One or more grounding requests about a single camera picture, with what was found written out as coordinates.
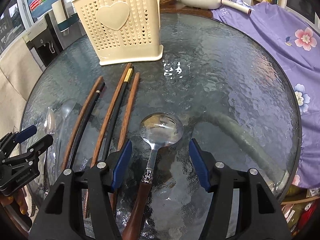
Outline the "clear plastic spoon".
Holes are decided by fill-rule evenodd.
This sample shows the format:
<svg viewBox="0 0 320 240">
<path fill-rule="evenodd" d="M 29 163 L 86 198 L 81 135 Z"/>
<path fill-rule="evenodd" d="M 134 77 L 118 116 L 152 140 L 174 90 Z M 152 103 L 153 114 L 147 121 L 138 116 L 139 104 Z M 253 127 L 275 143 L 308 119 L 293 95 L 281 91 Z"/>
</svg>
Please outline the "clear plastic spoon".
<svg viewBox="0 0 320 240">
<path fill-rule="evenodd" d="M 62 124 L 61 124 L 60 132 L 59 132 L 59 137 L 57 140 L 58 147 L 57 147 L 57 154 L 55 157 L 55 159 L 57 161 L 59 161 L 59 158 L 60 158 L 62 134 L 63 134 L 63 130 L 65 129 L 65 123 L 66 123 L 67 117 L 69 116 L 69 114 L 73 110 L 75 104 L 76 104 L 75 99 L 68 99 L 61 106 Z M 46 119 L 44 122 L 44 131 L 49 134 L 52 134 L 55 131 L 54 113 L 50 107 L 48 108 Z M 46 150 L 46 153 L 44 156 L 43 187 L 44 187 L 45 191 L 48 193 L 50 190 L 50 181 L 49 181 L 49 173 L 48 173 L 48 150 Z"/>
</svg>

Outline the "black chopstick gold tip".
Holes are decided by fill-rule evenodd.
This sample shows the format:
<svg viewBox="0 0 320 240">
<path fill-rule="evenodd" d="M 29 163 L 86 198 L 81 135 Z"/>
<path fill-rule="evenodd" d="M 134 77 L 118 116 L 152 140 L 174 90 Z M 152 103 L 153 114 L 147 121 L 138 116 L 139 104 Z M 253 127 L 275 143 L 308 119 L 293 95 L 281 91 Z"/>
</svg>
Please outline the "black chopstick gold tip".
<svg viewBox="0 0 320 240">
<path fill-rule="evenodd" d="M 128 65 L 129 65 L 129 68 L 125 74 L 124 81 L 121 84 L 120 91 L 118 93 L 118 96 L 117 96 L 115 104 L 114 104 L 111 120 L 110 120 L 108 130 L 107 130 L 107 137 L 106 137 L 106 141 L 104 144 L 103 155 L 100 159 L 101 161 L 105 161 L 107 159 L 107 156 L 108 156 L 108 153 L 110 150 L 112 135 L 113 135 L 114 128 L 115 128 L 116 121 L 117 121 L 118 114 L 119 114 L 119 110 L 120 110 L 120 107 L 121 107 L 121 104 L 122 104 L 122 101 L 124 98 L 125 91 L 127 89 L 127 85 L 131 79 L 131 75 L 134 70 L 134 67 L 132 66 L 131 63 L 129 63 Z"/>
</svg>

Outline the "metal spoon wooden handle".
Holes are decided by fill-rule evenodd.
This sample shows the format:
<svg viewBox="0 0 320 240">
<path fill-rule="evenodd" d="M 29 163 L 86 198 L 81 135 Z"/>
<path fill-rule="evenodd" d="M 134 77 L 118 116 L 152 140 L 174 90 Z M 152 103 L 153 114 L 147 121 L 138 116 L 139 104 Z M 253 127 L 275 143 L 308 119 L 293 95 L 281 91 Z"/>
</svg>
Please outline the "metal spoon wooden handle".
<svg viewBox="0 0 320 240">
<path fill-rule="evenodd" d="M 141 138 L 150 146 L 150 156 L 140 181 L 137 198 L 122 238 L 138 239 L 142 218 L 153 181 L 157 153 L 161 148 L 176 144 L 183 136 L 183 124 L 178 118 L 168 113 L 153 113 L 140 123 Z"/>
</svg>

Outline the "beige cloth cover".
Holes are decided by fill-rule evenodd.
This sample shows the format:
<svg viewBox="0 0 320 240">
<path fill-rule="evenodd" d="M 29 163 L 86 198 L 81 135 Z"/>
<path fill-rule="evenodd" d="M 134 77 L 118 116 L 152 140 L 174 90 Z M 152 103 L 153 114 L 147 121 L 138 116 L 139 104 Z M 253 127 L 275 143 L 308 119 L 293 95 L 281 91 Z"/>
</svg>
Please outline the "beige cloth cover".
<svg viewBox="0 0 320 240">
<path fill-rule="evenodd" d="M 19 129 L 25 104 L 41 74 L 23 38 L 1 56 L 1 137 Z"/>
</svg>

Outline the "water dispenser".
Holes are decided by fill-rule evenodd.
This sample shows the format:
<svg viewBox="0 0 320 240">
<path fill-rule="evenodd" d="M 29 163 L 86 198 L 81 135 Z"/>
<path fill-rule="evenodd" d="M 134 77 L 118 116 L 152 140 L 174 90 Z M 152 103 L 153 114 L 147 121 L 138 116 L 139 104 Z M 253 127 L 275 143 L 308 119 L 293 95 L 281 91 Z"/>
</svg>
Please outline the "water dispenser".
<svg viewBox="0 0 320 240">
<path fill-rule="evenodd" d="M 44 66 L 84 35 L 77 13 L 62 23 L 57 23 L 52 10 L 45 13 L 27 31 L 24 39 L 27 47 L 35 49 Z"/>
</svg>

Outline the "paper cup stack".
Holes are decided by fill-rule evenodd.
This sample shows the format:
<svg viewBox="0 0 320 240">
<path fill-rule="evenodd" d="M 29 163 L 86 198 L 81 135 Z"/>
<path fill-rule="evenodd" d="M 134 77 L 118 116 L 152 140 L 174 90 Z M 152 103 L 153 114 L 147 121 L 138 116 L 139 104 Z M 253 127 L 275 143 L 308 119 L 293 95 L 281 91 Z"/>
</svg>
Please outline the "paper cup stack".
<svg viewBox="0 0 320 240">
<path fill-rule="evenodd" d="M 68 19 L 64 0 L 58 0 L 52 4 L 52 10 L 57 24 L 63 23 Z"/>
</svg>

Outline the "cream perforated utensil holder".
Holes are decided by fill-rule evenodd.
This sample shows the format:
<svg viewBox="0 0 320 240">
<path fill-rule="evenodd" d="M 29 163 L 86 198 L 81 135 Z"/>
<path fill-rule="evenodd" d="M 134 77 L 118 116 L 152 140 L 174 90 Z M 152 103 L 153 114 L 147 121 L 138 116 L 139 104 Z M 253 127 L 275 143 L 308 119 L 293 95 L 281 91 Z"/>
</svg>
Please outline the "cream perforated utensil holder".
<svg viewBox="0 0 320 240">
<path fill-rule="evenodd" d="M 159 0 L 74 0 L 101 66 L 163 56 Z"/>
</svg>

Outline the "purple floral cloth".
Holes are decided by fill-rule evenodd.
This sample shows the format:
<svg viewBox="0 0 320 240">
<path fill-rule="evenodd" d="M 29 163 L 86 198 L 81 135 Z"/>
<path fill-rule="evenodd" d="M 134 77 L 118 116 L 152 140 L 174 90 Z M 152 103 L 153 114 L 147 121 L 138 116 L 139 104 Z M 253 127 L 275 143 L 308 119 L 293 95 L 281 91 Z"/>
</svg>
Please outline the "purple floral cloth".
<svg viewBox="0 0 320 240">
<path fill-rule="evenodd" d="M 302 120 L 302 150 L 293 184 L 319 187 L 319 32 L 293 13 L 261 2 L 247 15 L 221 6 L 213 19 L 246 33 L 279 63 L 296 95 Z"/>
</svg>

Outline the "wooden side counter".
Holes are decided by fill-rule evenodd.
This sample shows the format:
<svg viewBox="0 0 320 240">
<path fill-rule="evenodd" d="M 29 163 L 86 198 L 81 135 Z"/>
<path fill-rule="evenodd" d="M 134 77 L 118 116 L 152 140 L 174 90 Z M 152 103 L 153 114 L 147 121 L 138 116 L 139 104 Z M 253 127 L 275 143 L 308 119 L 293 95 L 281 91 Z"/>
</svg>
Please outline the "wooden side counter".
<svg viewBox="0 0 320 240">
<path fill-rule="evenodd" d="M 208 19 L 213 18 L 213 13 L 210 10 L 188 7 L 182 4 L 181 2 L 176 2 L 174 4 L 160 5 L 160 12 L 171 13 L 171 14 L 194 15 L 194 16 L 200 16 Z"/>
</svg>

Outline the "cream frying pan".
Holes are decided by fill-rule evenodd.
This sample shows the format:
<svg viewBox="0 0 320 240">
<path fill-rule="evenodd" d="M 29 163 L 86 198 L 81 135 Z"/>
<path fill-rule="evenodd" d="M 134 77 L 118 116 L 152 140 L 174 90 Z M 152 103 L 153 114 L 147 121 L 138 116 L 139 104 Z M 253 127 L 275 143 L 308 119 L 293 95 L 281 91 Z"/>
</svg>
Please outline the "cream frying pan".
<svg viewBox="0 0 320 240">
<path fill-rule="evenodd" d="M 252 10 L 244 5 L 238 4 L 231 0 L 180 0 L 184 5 L 188 7 L 206 9 L 206 10 L 216 10 L 220 7 L 227 6 L 245 14 L 250 15 Z"/>
</svg>

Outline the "white microwave oven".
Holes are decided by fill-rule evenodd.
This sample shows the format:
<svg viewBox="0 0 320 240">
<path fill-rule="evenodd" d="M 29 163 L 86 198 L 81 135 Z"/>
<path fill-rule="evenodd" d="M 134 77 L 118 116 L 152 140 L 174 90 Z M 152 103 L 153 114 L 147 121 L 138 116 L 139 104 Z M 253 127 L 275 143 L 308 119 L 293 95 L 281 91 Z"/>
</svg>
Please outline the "white microwave oven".
<svg viewBox="0 0 320 240">
<path fill-rule="evenodd" d="M 285 9 L 308 24 L 319 24 L 319 17 L 308 0 L 286 0 Z"/>
</svg>

